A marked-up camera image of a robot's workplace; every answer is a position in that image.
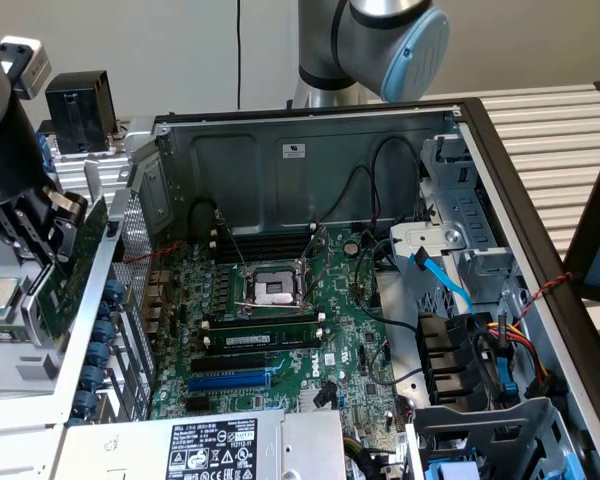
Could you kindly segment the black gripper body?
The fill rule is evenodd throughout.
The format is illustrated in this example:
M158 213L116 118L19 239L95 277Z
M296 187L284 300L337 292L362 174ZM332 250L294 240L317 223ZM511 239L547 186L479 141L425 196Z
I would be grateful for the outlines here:
M12 94L0 120L0 212L21 208L33 215L36 224L43 224L51 211L44 189L52 187L33 127L19 98ZM5 233L0 222L0 235Z

